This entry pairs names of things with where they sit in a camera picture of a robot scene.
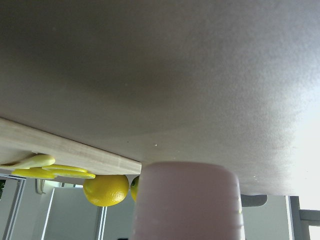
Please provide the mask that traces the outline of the yellow lemon near board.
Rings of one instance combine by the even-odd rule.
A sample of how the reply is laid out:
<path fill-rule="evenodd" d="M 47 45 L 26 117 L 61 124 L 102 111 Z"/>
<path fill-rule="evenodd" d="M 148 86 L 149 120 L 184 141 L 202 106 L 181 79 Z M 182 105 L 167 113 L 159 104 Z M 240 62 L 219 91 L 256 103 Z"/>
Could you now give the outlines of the yellow lemon near board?
<path fill-rule="evenodd" d="M 97 175 L 83 183 L 86 199 L 98 207 L 110 207 L 122 202 L 129 192 L 129 180 L 125 175 Z"/>

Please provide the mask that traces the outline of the pink plastic cup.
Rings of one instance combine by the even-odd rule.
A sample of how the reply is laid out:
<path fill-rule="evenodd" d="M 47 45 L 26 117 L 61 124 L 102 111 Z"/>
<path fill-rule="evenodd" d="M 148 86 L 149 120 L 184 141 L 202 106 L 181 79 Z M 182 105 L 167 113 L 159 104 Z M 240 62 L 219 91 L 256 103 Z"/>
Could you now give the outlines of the pink plastic cup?
<path fill-rule="evenodd" d="M 142 167 L 132 240 L 243 240 L 238 177 L 225 167 L 157 162 Z"/>

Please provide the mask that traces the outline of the green bowl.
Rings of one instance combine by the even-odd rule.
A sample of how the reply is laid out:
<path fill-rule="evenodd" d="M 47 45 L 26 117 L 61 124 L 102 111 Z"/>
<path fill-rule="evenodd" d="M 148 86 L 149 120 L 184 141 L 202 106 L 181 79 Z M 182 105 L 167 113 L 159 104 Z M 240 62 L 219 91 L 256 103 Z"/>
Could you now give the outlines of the green bowl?
<path fill-rule="evenodd" d="M 244 208 L 250 208 L 250 207 L 261 207 L 263 206 L 267 200 L 267 195 L 245 195 L 241 194 L 241 204 Z"/>

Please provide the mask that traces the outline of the wooden cutting board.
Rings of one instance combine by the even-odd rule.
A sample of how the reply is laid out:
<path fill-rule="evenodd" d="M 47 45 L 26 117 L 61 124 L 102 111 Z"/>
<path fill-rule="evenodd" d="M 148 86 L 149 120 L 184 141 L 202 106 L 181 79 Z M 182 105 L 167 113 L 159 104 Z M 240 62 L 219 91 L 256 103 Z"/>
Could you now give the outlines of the wooden cutting board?
<path fill-rule="evenodd" d="M 58 165 L 96 175 L 138 175 L 142 168 L 138 161 L 1 118 L 0 163 L 19 162 L 35 154 L 51 155 Z"/>

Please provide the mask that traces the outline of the lemon slice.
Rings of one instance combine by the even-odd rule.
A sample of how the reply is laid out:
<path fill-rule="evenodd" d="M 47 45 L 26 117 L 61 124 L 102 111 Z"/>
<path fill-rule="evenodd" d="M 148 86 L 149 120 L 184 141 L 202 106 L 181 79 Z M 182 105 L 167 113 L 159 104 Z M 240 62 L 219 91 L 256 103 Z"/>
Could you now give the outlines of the lemon slice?
<path fill-rule="evenodd" d="M 34 179 L 54 179 L 56 176 L 48 170 L 44 170 L 41 167 L 32 167 L 29 169 L 15 169 L 11 173 L 14 176 L 34 178 Z"/>
<path fill-rule="evenodd" d="M 89 173 L 88 170 L 80 167 L 52 164 L 41 167 L 43 170 L 52 172 L 57 177 L 68 177 L 78 179 L 94 179 L 95 174 Z"/>

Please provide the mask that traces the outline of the yellow lemon far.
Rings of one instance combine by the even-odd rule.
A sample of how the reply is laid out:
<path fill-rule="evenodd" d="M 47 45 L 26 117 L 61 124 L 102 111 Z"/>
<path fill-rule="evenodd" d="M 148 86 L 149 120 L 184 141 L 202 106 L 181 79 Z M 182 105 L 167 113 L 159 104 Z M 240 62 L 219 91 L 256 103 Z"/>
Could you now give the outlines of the yellow lemon far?
<path fill-rule="evenodd" d="M 130 184 L 130 194 L 132 199 L 136 202 L 137 201 L 137 194 L 138 194 L 138 188 L 139 188 L 139 178 L 140 176 L 138 175 L 135 177 L 131 184 Z"/>

